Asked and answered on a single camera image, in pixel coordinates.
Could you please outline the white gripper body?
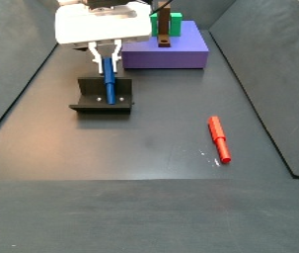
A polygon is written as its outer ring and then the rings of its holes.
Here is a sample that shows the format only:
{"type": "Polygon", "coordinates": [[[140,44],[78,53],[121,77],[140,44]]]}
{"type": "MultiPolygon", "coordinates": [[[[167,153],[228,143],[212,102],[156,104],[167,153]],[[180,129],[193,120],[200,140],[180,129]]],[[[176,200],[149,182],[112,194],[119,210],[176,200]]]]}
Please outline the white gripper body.
{"type": "Polygon", "coordinates": [[[149,0],[56,0],[54,39],[86,47],[91,42],[144,42],[151,36],[149,0]]]}

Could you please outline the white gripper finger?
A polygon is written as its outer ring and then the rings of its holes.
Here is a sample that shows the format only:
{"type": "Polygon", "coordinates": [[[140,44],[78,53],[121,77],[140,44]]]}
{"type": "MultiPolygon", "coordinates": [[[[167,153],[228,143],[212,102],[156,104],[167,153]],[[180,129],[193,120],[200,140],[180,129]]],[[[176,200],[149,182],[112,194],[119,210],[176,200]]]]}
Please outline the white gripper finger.
{"type": "Polygon", "coordinates": [[[97,43],[96,42],[88,43],[88,50],[92,54],[92,62],[95,62],[97,64],[97,72],[99,72],[99,74],[103,74],[103,58],[101,58],[101,55],[97,51],[97,43]]]}
{"type": "Polygon", "coordinates": [[[123,46],[121,40],[113,40],[115,49],[112,52],[112,67],[113,67],[113,73],[117,73],[117,62],[121,59],[120,50],[123,46]]]}

